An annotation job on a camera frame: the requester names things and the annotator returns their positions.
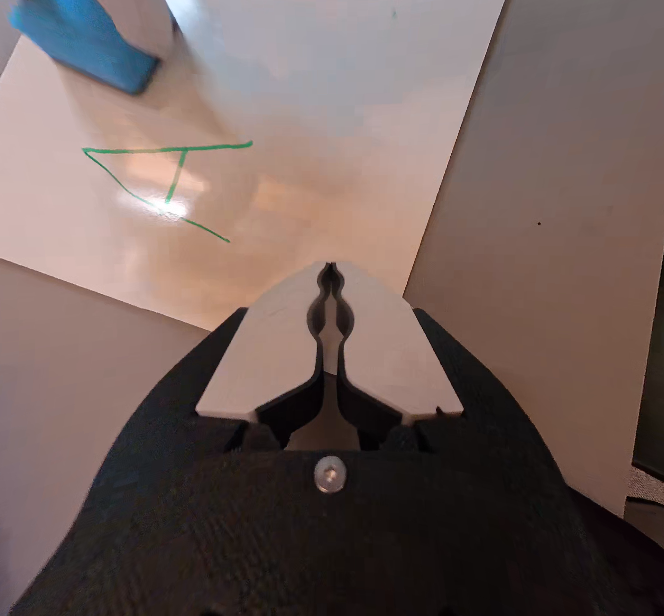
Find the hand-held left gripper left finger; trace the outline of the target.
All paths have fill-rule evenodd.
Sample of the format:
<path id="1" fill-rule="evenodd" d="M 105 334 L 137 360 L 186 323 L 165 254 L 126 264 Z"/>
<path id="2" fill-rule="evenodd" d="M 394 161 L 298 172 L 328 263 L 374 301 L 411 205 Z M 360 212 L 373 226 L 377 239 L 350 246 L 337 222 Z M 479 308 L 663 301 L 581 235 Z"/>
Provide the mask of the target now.
<path id="1" fill-rule="evenodd" d="M 281 448 L 319 414 L 329 264 L 317 261 L 248 308 L 196 405 L 202 417 L 269 427 Z"/>

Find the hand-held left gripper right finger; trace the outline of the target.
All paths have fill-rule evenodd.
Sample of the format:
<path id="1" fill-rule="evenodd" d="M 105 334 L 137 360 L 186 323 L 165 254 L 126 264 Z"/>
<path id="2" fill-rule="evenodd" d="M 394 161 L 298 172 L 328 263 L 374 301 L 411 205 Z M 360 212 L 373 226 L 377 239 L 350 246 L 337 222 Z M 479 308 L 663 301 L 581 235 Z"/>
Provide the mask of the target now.
<path id="1" fill-rule="evenodd" d="M 411 305 L 349 261 L 331 263 L 331 294 L 342 335 L 336 400 L 361 449 L 379 449 L 397 427 L 463 405 Z"/>

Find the person's green sweatshirt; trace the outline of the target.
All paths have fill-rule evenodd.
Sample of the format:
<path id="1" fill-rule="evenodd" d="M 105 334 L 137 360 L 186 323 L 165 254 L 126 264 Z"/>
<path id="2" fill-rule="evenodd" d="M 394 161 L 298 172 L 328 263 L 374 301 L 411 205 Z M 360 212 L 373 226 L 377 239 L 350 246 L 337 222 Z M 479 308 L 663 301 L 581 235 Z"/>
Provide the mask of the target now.
<path id="1" fill-rule="evenodd" d="M 663 481 L 663 269 L 653 317 L 633 465 Z"/>

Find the blue foam eraser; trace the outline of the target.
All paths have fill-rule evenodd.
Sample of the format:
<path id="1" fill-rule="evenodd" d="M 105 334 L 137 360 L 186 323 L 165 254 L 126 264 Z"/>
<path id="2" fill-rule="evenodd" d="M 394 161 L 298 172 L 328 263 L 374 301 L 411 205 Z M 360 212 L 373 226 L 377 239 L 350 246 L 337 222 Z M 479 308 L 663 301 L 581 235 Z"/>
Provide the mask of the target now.
<path id="1" fill-rule="evenodd" d="M 98 0 L 18 0 L 8 21 L 55 62 L 129 95 L 142 93 L 159 66 L 122 37 Z"/>

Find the small white whiteboard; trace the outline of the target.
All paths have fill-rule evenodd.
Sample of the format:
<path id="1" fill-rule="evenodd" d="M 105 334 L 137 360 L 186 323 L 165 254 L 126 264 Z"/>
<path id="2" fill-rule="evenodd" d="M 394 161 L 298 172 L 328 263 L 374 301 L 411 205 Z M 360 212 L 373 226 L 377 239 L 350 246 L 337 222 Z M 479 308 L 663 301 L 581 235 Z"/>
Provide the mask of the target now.
<path id="1" fill-rule="evenodd" d="M 404 288 L 505 0 L 166 0 L 143 93 L 21 37 L 1 258 L 212 330 L 314 261 Z"/>

